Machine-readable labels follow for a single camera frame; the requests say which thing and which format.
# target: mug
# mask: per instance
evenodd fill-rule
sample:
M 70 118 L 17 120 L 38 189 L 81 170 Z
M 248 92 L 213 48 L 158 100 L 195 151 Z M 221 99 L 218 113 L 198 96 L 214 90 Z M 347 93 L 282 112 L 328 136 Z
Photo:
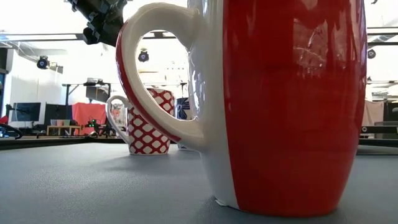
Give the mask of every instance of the mug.
M 192 114 L 190 110 L 190 105 L 189 105 L 189 98 L 188 97 L 182 97 L 178 98 L 175 101 L 175 117 L 177 119 L 184 119 L 184 120 L 192 120 Z M 192 151 L 192 149 L 189 149 L 181 144 L 177 144 L 179 150 L 183 151 Z
M 193 120 L 165 113 L 140 82 L 136 50 L 167 30 L 189 55 Z M 251 213 L 337 207 L 358 146 L 366 87 L 363 1 L 153 3 L 121 29 L 120 81 L 140 114 L 198 151 L 214 196 Z
M 153 100 L 159 108 L 166 113 L 174 114 L 173 93 L 168 90 L 149 88 Z M 127 127 L 125 134 L 113 119 L 112 101 L 118 99 L 127 108 Z M 136 110 L 129 100 L 123 96 L 112 96 L 106 101 L 106 117 L 114 130 L 122 137 L 124 142 L 129 144 L 131 155 L 163 155 L 169 151 L 170 139 L 152 127 Z

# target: gray table surface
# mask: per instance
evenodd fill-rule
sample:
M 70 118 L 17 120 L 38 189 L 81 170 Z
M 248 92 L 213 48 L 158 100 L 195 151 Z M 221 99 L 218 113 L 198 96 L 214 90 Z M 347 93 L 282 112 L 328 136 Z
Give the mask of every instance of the gray table surface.
M 338 209 L 252 215 L 211 196 L 200 156 L 130 156 L 124 144 L 0 151 L 0 223 L 398 223 L 398 156 L 357 156 Z

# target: mug handle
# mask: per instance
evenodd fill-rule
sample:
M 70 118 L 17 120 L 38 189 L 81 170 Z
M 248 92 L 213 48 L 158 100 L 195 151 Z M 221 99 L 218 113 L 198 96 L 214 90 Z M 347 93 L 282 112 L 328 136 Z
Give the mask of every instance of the mug handle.
M 205 148 L 198 119 L 179 120 L 156 103 L 139 78 L 136 50 L 142 36 L 152 30 L 173 33 L 189 50 L 195 40 L 195 28 L 199 20 L 197 10 L 166 3 L 147 4 L 126 21 L 116 43 L 119 79 L 130 102 L 149 124 L 169 139 L 198 151 Z
M 108 121 L 111 123 L 112 127 L 114 128 L 114 130 L 122 137 L 123 141 L 125 143 L 130 144 L 130 140 L 129 140 L 129 136 L 127 134 L 124 134 L 122 132 L 122 130 L 120 130 L 120 128 L 118 127 L 118 125 L 116 124 L 116 122 L 114 121 L 113 117 L 112 117 L 112 101 L 114 100 L 120 100 L 123 102 L 125 107 L 129 107 L 129 100 L 123 96 L 111 96 L 110 98 L 108 98 L 108 100 L 106 100 L 106 104 L 105 104 L 105 114 L 106 117 L 108 119 Z

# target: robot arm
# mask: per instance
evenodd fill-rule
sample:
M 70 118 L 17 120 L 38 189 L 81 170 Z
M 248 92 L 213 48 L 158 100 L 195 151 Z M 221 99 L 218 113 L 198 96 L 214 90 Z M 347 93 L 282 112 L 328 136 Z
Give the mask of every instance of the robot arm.
M 123 26 L 123 7 L 127 0 L 68 0 L 72 10 L 79 11 L 88 20 L 83 30 L 86 44 L 104 43 L 116 46 Z

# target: wooden table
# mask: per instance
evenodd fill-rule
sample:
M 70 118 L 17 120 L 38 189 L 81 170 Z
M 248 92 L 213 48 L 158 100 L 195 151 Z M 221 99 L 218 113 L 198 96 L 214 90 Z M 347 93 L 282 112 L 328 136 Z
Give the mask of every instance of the wooden table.
M 83 129 L 82 126 L 47 126 L 47 135 L 50 134 L 50 129 L 52 129 L 52 128 L 53 129 L 55 129 L 55 128 L 58 129 L 58 135 L 59 136 L 61 135 L 61 129 L 62 128 L 68 128 L 69 129 L 69 134 L 72 134 L 72 128 L 76 128 L 78 130 L 78 132 L 79 132 L 79 135 L 80 135 L 80 131 Z

